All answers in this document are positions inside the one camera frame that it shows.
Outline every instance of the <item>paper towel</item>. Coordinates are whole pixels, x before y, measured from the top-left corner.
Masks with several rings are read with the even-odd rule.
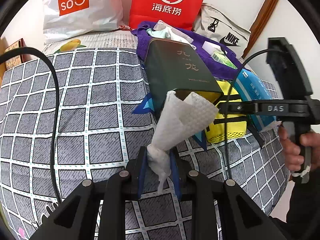
[[[169,91],[156,126],[151,144],[148,145],[148,164],[159,176],[158,193],[162,192],[165,179],[170,176],[170,157],[168,150],[178,143],[205,129],[212,123],[218,108],[195,92],[184,101]]]

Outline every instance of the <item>nike bag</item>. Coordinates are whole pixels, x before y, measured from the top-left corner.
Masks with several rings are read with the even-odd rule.
[[[43,0],[43,4],[45,43],[123,25],[121,0]]]
[[[251,34],[208,3],[202,4],[193,29],[195,33],[226,45],[237,58],[243,55]]]
[[[203,0],[132,0],[129,26],[133,29],[142,21],[158,22],[191,30]]]

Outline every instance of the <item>bed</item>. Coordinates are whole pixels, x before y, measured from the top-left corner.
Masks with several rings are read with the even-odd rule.
[[[101,181],[123,170],[150,143],[155,120],[132,114],[149,92],[148,80],[135,53],[130,32],[91,33],[78,37],[86,47],[44,52],[60,85],[55,157],[56,181],[65,198],[84,179]],[[264,82],[273,98],[272,84]],[[51,73],[38,59],[4,74],[0,91],[0,200],[17,239],[28,239],[56,207],[49,171],[55,92]],[[284,166],[276,130],[264,132],[260,148],[253,135],[228,141],[233,179],[268,215],[285,190]],[[192,138],[177,148],[182,159],[210,179],[224,181],[223,143],[207,144],[205,152]],[[126,203],[126,239],[190,239],[191,203],[177,201],[173,183],[157,194],[157,175],[147,170],[144,193]],[[96,224],[99,231],[100,212]],[[221,238],[216,206],[218,233]]]

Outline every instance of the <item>yellow bag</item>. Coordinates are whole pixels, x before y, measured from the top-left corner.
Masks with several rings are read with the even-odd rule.
[[[217,81],[225,95],[228,94],[230,84],[227,81]],[[219,101],[225,102],[227,96]],[[231,90],[230,102],[241,102],[238,92],[233,88]],[[228,114],[227,116],[227,139],[239,138],[245,135],[247,129],[247,116],[245,114]],[[205,129],[205,135],[208,142],[220,143],[224,141],[224,123],[225,117],[218,113],[216,119]]]

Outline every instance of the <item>human hand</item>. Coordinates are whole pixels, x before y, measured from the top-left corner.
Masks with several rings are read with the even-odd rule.
[[[283,147],[282,153],[285,157],[285,166],[289,171],[299,171],[304,162],[304,157],[299,155],[300,147],[290,141],[284,127],[279,128],[279,137]],[[303,146],[312,147],[311,170],[320,167],[320,134],[315,132],[302,134],[300,143]]]

